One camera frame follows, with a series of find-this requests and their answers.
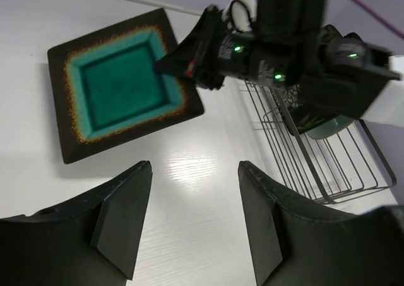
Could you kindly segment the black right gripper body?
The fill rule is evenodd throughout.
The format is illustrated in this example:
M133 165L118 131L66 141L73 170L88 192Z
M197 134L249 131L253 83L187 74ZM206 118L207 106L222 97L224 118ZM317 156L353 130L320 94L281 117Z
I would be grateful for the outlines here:
M270 88L297 83L317 61L319 16L307 4L258 7L250 32L233 32L205 10L192 30L192 78L216 90L226 76Z

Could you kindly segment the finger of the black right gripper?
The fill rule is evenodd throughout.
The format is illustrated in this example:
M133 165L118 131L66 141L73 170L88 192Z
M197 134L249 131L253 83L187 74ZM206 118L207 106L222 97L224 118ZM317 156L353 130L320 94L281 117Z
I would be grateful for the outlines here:
M192 78L202 43L204 17L201 17L188 36L170 53L159 59L153 66L157 73L178 78Z

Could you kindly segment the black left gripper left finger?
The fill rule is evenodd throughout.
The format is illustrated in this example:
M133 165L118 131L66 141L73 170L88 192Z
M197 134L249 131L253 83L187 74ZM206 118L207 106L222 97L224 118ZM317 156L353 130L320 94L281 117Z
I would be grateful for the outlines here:
M141 161L31 216L1 220L2 285L125 285L133 279L152 185Z

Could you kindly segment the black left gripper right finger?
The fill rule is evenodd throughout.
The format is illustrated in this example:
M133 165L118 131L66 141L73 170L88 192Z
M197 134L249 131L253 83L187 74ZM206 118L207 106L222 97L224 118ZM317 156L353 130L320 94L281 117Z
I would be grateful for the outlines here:
M239 164L258 285L402 285L403 207L354 215L316 203Z

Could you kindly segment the black white floral square plate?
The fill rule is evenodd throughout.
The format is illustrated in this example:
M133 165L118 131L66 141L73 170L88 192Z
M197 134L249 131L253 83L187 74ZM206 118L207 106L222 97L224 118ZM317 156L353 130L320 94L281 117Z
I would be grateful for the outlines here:
M300 85L290 86L287 90L270 90L272 97L278 107L280 117L286 126L290 135L294 135L290 124L287 121L286 115L281 110L281 100L286 106L294 125L299 134L304 134L334 118L336 114L323 111L310 104L301 104L297 102L297 97L300 92Z

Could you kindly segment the square teal black plate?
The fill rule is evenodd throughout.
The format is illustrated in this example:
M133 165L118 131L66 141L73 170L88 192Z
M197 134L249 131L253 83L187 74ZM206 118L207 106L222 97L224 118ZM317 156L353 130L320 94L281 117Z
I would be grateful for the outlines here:
M193 84L153 69L176 47L160 8L48 50L65 164L203 115Z

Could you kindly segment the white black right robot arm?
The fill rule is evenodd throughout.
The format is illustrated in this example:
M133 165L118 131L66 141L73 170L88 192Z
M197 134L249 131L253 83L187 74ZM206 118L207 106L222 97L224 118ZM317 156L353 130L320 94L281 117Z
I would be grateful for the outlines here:
M403 80L388 49L322 26L327 0L231 0L207 7L190 34L159 59L158 73L209 90L225 77L272 90L299 85L297 99L327 113L403 126Z

